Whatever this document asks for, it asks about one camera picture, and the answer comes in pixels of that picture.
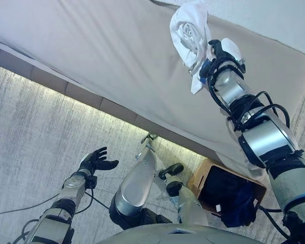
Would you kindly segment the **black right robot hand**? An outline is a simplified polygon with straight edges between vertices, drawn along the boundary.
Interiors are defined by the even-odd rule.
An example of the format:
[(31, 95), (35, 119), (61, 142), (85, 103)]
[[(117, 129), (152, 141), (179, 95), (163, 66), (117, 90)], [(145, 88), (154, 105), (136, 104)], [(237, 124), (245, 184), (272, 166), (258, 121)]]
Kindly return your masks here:
[(216, 60), (230, 60), (236, 63), (236, 66), (244, 74), (246, 72), (245, 61), (239, 47), (229, 38), (220, 40), (211, 40), (208, 42), (211, 46)]

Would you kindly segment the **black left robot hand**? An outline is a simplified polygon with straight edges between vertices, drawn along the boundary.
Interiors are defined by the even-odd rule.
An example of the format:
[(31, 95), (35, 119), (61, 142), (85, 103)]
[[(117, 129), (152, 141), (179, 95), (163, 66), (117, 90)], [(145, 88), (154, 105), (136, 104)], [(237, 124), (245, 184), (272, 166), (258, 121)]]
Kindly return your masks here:
[(88, 170), (91, 175), (96, 170), (112, 170), (119, 164), (119, 160), (107, 160), (107, 147), (101, 147), (88, 155), (86, 155), (80, 162), (78, 170)]

